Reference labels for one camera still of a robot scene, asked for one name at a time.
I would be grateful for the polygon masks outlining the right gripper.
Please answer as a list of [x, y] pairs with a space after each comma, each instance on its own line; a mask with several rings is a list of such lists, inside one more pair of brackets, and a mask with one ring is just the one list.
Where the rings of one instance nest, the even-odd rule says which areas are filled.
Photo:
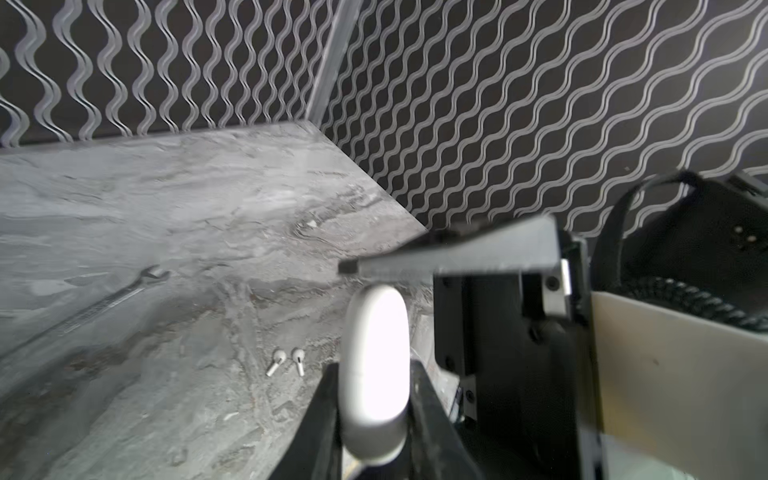
[[586, 263], [585, 240], [558, 236], [544, 215], [431, 230], [394, 250], [341, 260], [338, 273], [437, 276], [435, 359], [459, 377], [456, 430], [484, 478], [600, 479]]

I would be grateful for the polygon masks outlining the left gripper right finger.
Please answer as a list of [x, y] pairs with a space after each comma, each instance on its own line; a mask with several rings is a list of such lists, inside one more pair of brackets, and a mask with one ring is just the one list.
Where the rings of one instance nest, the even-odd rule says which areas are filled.
[[420, 361], [411, 361], [410, 377], [410, 478], [482, 479]]

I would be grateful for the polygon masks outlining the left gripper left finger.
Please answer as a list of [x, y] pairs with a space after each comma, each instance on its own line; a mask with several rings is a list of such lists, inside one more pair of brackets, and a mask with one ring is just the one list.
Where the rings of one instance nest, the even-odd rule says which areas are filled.
[[302, 421], [269, 479], [340, 479], [339, 364], [329, 364]]

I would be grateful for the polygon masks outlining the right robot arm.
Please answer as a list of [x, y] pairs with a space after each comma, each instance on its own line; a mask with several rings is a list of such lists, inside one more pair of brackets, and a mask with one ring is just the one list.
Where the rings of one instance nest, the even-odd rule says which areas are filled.
[[767, 475], [767, 188], [745, 173], [639, 182], [594, 245], [529, 216], [338, 270], [432, 280], [489, 477], [607, 479], [609, 436], [698, 479]]

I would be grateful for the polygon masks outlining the white earbud charging case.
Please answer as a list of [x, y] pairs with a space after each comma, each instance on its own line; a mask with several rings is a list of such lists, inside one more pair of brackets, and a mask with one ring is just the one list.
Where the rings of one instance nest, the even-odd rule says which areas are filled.
[[405, 445], [410, 398], [408, 311], [389, 285], [358, 291], [347, 309], [339, 362], [341, 439], [361, 463], [381, 466]]

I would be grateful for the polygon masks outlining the silver combination wrench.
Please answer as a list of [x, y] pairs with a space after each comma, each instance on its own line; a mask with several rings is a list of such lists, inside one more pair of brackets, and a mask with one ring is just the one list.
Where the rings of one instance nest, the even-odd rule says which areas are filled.
[[9, 359], [12, 355], [49, 335], [66, 335], [90, 322], [104, 311], [116, 307], [133, 296], [149, 289], [153, 285], [167, 281], [170, 276], [171, 272], [161, 268], [159, 265], [149, 266], [141, 270], [136, 279], [129, 285], [103, 297], [88, 307], [49, 326], [43, 331], [36, 333], [21, 344], [3, 353], [1, 359]]

